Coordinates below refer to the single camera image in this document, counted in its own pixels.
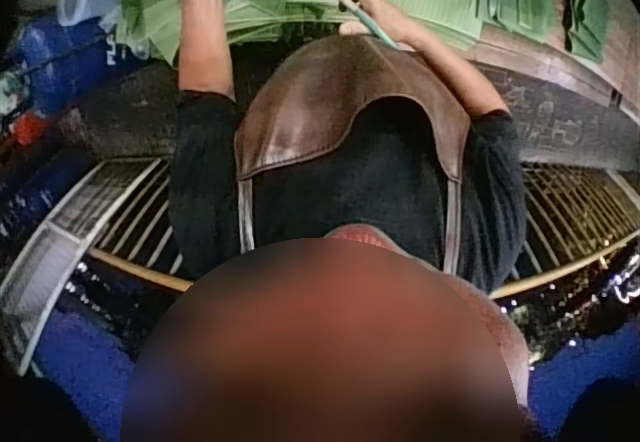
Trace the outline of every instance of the black shirt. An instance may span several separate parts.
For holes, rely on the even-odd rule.
[[[256,176],[256,247],[367,223],[442,267],[447,179],[425,118],[409,100],[379,100],[334,152]],[[186,99],[178,111],[169,213],[196,279],[240,251],[232,140],[241,119],[217,94]],[[524,242],[517,142],[510,116],[496,111],[473,121],[464,153],[458,275],[486,293],[502,285]]]

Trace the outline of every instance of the red object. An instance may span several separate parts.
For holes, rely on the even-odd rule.
[[[33,112],[26,112],[13,123],[12,132],[20,145],[30,145],[40,137],[47,125],[46,119]]]

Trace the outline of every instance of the black sleeve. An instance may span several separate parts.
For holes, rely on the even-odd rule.
[[[184,264],[198,279],[233,257],[237,238],[234,102],[183,92],[169,185],[169,217]]]
[[[490,247],[483,256],[488,269],[486,292],[509,275],[526,235],[526,204],[519,140],[511,116],[494,111],[472,122],[465,163],[472,174],[481,217],[474,223],[478,243]]]

